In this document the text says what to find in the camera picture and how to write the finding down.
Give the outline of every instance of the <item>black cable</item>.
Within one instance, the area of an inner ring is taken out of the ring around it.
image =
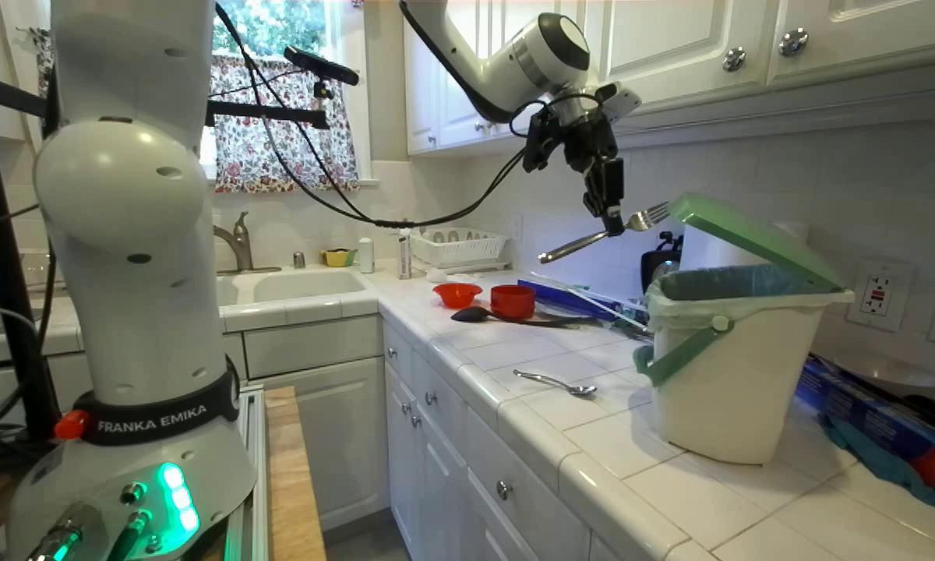
[[[222,2],[216,6],[216,14],[218,14],[222,25],[228,27],[229,41],[241,46],[241,55],[244,55],[245,71],[250,71],[250,85],[251,85],[251,100],[256,100],[256,106],[262,106],[256,79],[266,80],[269,94],[272,94],[279,106],[286,106],[284,97],[272,89],[272,80],[262,75],[262,68],[260,68],[256,59],[250,55],[250,51],[245,51],[241,31],[235,27],[235,23],[228,19],[228,14],[224,14]],[[465,215],[469,215],[480,203],[485,203],[485,201],[494,192],[494,188],[506,181],[506,175],[510,175],[510,168],[513,168],[513,164],[522,160],[522,152],[528,152],[528,150],[513,152],[513,155],[494,171],[494,178],[491,178],[491,185],[485,188],[485,192],[484,192],[480,201],[474,201],[469,205],[457,208],[457,211],[437,215],[437,218],[428,218],[428,223],[383,223],[383,218],[366,215],[366,211],[343,192],[343,188],[341,188],[337,178],[326,171],[320,152],[314,150],[307,131],[305,131],[299,122],[297,122],[297,131],[305,136],[305,145],[307,145],[307,150],[313,150],[313,155],[314,155],[320,175],[324,175],[326,185],[341,192],[341,201],[348,205],[348,211],[341,208],[341,205],[333,205],[333,203],[326,203],[326,201],[320,201],[318,192],[313,192],[313,191],[292,175],[292,168],[286,164],[284,152],[278,150],[278,142],[273,142],[273,135],[272,135],[272,127],[269,127],[269,118],[266,118],[266,131],[269,131],[269,145],[272,145],[272,150],[273,150],[279,168],[286,171],[286,178],[291,178],[292,185],[299,185],[299,188],[301,188],[314,203],[320,203],[324,208],[329,208],[329,211],[337,211],[337,215],[343,215],[343,218],[351,218],[351,223],[374,224],[374,227],[429,227],[429,224],[444,224],[444,223],[465,218]]]
[[[11,223],[11,218],[28,215],[28,211],[37,211],[37,203],[33,203],[33,205],[24,205],[24,208],[16,208],[16,211],[9,211],[9,215],[0,215],[0,223]]]
[[[54,322],[54,300],[55,300],[55,264],[59,264],[59,259],[55,259],[55,252],[54,252],[54,248],[49,248],[49,264],[47,264],[47,275],[43,275],[43,307],[39,307],[39,324],[37,324],[37,353],[43,348],[43,343],[47,343],[47,334],[49,334],[49,322]],[[16,387],[9,396],[6,396],[6,401],[0,404],[0,420],[11,413],[11,404],[18,404],[18,399],[22,399],[22,387]]]

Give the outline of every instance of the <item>green light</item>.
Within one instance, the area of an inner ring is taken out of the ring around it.
[[[199,528],[199,518],[195,518],[195,511],[190,511],[190,508],[187,508],[187,511],[180,511],[180,523],[184,523],[184,531],[187,531],[187,533],[195,533],[195,528]]]
[[[55,553],[54,553],[54,561],[65,561],[67,559],[67,546],[59,546]]]
[[[184,471],[179,465],[163,465],[163,481],[173,489],[184,485]]]
[[[180,508],[180,511],[184,511],[184,508],[192,508],[192,502],[190,502],[190,489],[187,489],[187,485],[173,489],[173,495],[172,495],[172,499],[173,499],[173,508]]]

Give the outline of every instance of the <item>tile backsplash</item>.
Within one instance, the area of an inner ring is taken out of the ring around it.
[[[935,122],[793,136],[723,142],[622,152],[622,215],[681,191],[719,196],[763,223],[793,223],[850,285],[863,259],[895,259],[914,269],[907,313],[895,334],[850,324],[847,307],[829,310],[815,348],[865,345],[898,353],[935,371]],[[491,175],[494,160],[477,160],[469,175]],[[611,296],[639,296],[639,256],[657,233],[604,240],[559,264],[535,252],[597,232],[582,208],[582,178],[559,160],[548,171],[510,175],[477,224],[513,240],[521,271],[559,275]]]
[[[11,205],[33,201],[28,162],[6,150]],[[691,148],[631,150],[625,160],[622,215],[681,191],[701,191],[768,223],[793,223],[850,285],[863,259],[895,259],[914,269],[900,327],[850,324],[845,307],[829,310],[815,348],[900,348],[904,362],[935,371],[935,122],[793,136],[723,142]],[[474,201],[506,155],[477,160],[377,160],[377,185],[355,188],[355,203],[377,218],[429,218]],[[550,275],[611,296],[639,296],[639,256],[657,233],[625,233],[575,252],[559,264],[535,264],[541,249],[600,224],[582,208],[582,178],[560,155],[546,171],[513,171],[506,188],[465,224],[506,233],[521,275]],[[213,223],[229,227],[250,211],[256,264],[291,264],[297,249],[314,261],[318,249],[355,248],[374,238],[379,259],[395,259],[395,232],[355,224],[305,196],[216,196]],[[37,215],[18,223],[22,249],[43,249]],[[216,240],[218,269],[229,252]]]

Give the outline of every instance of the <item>faucet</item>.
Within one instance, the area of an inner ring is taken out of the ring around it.
[[[241,211],[241,218],[229,224],[229,232],[213,227],[213,233],[222,238],[228,244],[228,249],[238,256],[235,275],[256,271],[245,215],[250,211]]]
[[[412,232],[408,227],[399,232],[399,248],[401,248],[399,279],[408,281],[412,279]]]

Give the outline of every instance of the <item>metal stand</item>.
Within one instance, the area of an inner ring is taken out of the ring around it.
[[[43,100],[24,90],[0,85],[0,106],[43,117]],[[6,192],[0,181],[0,310],[16,313],[30,322],[28,288],[22,275],[18,244],[11,224],[6,223]],[[37,348],[33,330],[22,322],[4,322],[9,358],[22,387],[22,404],[28,420],[28,438],[33,444],[47,444],[54,438],[55,413],[55,390],[49,382],[49,369]]]

